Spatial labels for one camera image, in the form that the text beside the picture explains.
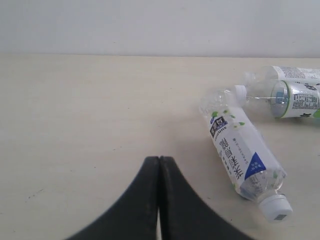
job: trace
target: blue triangle logo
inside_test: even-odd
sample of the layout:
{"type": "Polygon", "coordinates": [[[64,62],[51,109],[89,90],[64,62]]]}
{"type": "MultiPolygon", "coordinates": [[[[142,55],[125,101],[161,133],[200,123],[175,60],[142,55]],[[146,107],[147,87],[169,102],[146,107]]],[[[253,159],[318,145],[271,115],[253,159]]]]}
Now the blue triangle logo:
{"type": "Polygon", "coordinates": [[[266,170],[266,166],[263,164],[260,157],[255,152],[254,155],[252,156],[252,159],[250,161],[248,169],[246,170],[244,180],[246,180],[247,178],[249,178],[253,174],[259,173],[264,170],[266,170]]]}

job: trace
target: water bottle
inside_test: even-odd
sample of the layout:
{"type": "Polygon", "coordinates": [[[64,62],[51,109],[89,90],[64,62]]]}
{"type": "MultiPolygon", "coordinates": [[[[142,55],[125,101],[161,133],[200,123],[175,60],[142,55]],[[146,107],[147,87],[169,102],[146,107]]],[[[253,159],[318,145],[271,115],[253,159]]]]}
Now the water bottle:
{"type": "Polygon", "coordinates": [[[269,222],[287,219],[293,210],[280,192],[287,174],[234,93],[225,89],[207,94],[200,112],[235,191],[256,203],[269,222]]]}
{"type": "Polygon", "coordinates": [[[264,66],[257,72],[244,73],[244,85],[266,80],[285,80],[299,84],[320,85],[320,69],[264,66]]]}
{"type": "Polygon", "coordinates": [[[247,86],[235,85],[234,93],[241,106],[255,109],[260,115],[320,119],[320,85],[265,80],[247,86]]]}

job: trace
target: bottle label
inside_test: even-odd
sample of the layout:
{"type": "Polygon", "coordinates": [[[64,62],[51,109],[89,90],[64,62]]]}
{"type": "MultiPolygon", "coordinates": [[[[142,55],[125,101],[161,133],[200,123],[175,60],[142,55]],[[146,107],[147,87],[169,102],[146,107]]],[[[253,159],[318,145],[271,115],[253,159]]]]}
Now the bottle label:
{"type": "Polygon", "coordinates": [[[240,107],[226,106],[214,111],[210,120],[210,135],[239,194],[240,186],[250,176],[267,168],[281,168],[240,107]]]}
{"type": "MultiPolygon", "coordinates": [[[[281,118],[320,118],[320,86],[299,84],[284,81],[289,90],[289,103],[281,118]]],[[[284,99],[284,93],[279,91],[275,94],[275,103],[284,99]]]]}
{"type": "Polygon", "coordinates": [[[298,84],[320,85],[320,69],[289,66],[273,66],[278,80],[294,81],[298,84]]]}

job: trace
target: table surface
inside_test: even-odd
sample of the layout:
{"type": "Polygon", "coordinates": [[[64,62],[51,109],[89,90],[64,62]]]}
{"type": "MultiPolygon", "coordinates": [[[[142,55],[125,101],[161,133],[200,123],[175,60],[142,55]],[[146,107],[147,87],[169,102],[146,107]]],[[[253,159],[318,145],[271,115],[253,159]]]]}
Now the table surface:
{"type": "Polygon", "coordinates": [[[320,59],[0,54],[0,239],[72,235],[119,198],[146,156],[160,155],[248,235],[319,239],[319,126],[252,120],[288,173],[294,215],[270,224],[233,190],[198,111],[207,89],[266,65],[320,59]]]}

